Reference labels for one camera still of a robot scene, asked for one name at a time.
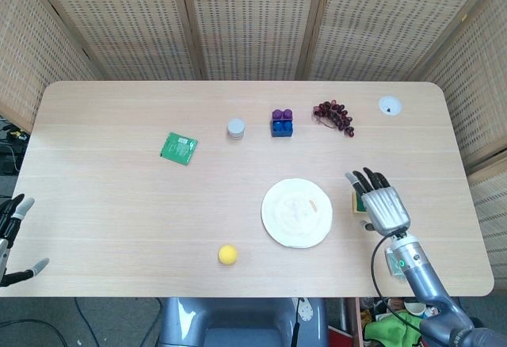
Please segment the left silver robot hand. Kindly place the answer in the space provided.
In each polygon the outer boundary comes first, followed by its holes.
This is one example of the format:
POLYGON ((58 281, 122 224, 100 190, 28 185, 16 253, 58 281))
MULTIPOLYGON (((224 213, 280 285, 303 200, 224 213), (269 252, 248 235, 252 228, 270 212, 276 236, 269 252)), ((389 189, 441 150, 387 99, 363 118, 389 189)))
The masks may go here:
POLYGON ((7 262, 10 251, 21 228, 21 222, 34 205, 33 198, 25 199, 24 194, 8 199, 1 204, 1 287, 30 280, 40 274, 49 264, 50 259, 44 258, 38 261, 32 268, 24 271, 7 273, 7 262))

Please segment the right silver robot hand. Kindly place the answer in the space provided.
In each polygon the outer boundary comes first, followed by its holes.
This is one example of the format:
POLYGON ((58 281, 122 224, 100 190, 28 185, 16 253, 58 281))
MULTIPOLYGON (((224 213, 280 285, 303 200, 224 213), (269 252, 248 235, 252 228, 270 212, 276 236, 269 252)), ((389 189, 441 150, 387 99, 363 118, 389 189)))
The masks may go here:
POLYGON ((380 172, 367 167, 354 170, 346 178, 360 198, 370 219, 371 228, 382 236, 408 231, 410 216, 398 192, 380 172))

